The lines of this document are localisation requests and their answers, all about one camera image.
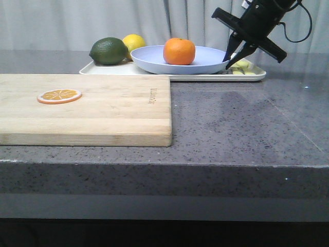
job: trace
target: white tray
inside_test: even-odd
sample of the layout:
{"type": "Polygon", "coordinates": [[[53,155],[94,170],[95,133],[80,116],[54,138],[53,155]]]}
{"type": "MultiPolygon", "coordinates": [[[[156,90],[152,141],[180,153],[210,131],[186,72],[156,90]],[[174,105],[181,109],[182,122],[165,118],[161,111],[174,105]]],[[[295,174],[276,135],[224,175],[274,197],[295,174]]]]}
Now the white tray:
{"type": "MultiPolygon", "coordinates": [[[[266,72],[250,63],[249,71],[254,75],[234,75],[228,69],[212,75],[168,75],[171,81],[259,81],[266,76],[266,72]]],[[[121,64],[112,66],[96,65],[93,61],[79,71],[84,75],[153,75],[137,67],[134,62],[124,60],[121,64]]]]}

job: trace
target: dark floor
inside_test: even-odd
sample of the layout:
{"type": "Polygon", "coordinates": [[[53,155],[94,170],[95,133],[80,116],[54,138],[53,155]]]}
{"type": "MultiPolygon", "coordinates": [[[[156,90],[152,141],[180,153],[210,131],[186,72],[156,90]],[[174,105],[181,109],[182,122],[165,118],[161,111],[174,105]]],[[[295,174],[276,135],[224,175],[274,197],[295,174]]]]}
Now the dark floor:
{"type": "Polygon", "coordinates": [[[0,220],[0,247],[329,246],[329,223],[0,220]]]}

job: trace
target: orange slice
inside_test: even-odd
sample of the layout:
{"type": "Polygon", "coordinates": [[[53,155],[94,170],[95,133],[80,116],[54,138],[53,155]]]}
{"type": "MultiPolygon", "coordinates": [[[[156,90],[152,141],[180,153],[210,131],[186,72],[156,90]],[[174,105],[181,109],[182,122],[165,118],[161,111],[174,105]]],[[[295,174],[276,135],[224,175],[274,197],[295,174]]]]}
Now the orange slice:
{"type": "Polygon", "coordinates": [[[75,101],[82,93],[74,89],[55,89],[40,94],[36,99],[43,104],[63,104],[75,101]]]}

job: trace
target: gray granite countertop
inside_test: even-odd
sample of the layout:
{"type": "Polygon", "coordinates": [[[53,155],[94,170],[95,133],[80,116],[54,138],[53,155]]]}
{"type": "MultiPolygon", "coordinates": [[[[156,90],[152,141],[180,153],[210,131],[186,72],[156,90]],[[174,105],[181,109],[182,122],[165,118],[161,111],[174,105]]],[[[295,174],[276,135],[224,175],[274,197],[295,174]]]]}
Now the gray granite countertop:
{"type": "MultiPolygon", "coordinates": [[[[77,74],[90,62],[86,51],[2,50],[0,57],[0,73],[14,74],[77,74]]],[[[50,204],[55,195],[56,200],[79,195],[75,203],[80,205],[93,196],[112,202],[142,196],[148,203],[152,198],[246,199],[249,206],[267,199],[299,201],[304,207],[287,220],[329,220],[329,55],[290,54],[277,64],[259,51],[249,59],[267,71],[261,82],[171,83],[173,144],[168,148],[0,146],[0,199],[7,200],[0,201],[0,217],[95,217],[75,215],[74,209],[61,215],[44,208],[38,214],[33,206],[13,210],[10,204],[20,197],[50,204]]],[[[266,202],[254,210],[262,211],[266,202]]],[[[293,210],[289,203],[281,211],[288,209],[293,210]]],[[[116,211],[97,217],[134,215],[116,211]]]]}

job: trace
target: orange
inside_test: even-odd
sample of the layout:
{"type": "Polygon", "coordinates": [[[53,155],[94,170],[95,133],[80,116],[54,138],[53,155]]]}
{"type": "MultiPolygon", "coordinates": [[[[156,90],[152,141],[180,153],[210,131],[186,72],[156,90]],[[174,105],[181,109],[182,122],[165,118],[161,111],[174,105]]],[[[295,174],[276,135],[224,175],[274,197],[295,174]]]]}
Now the orange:
{"type": "Polygon", "coordinates": [[[190,40],[171,38],[164,44],[163,58],[169,64],[189,65],[195,58],[195,45],[190,40]]]}
{"type": "Polygon", "coordinates": [[[36,99],[43,104],[62,104],[79,99],[82,93],[74,89],[55,89],[40,94],[36,99]]]}

